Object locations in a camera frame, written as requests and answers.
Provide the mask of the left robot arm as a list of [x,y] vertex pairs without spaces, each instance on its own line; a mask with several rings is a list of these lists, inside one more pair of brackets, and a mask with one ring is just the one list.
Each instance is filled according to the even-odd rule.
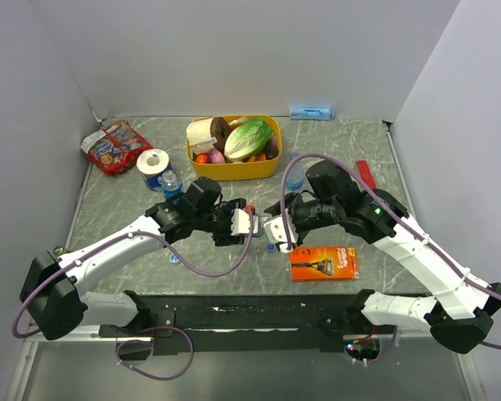
[[220,185],[209,178],[194,180],[187,191],[151,206],[125,228],[78,251],[33,258],[20,292],[22,312],[36,324],[35,333],[49,341],[81,326],[110,325],[131,336],[143,333],[150,311],[132,291],[97,293],[96,286],[132,261],[166,248],[195,231],[209,233],[215,246],[248,249],[258,227],[246,200],[224,200]]

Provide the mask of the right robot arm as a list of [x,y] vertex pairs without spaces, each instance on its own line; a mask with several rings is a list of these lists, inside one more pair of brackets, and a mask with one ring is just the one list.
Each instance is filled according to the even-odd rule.
[[393,326],[428,333],[461,354],[486,345],[493,315],[501,308],[501,283],[488,283],[459,265],[393,195],[371,189],[339,160],[326,155],[317,159],[306,172],[312,200],[282,192],[266,209],[268,241],[288,253],[301,246],[310,231],[340,226],[386,253],[428,290],[424,297],[361,290],[347,309],[354,331]]

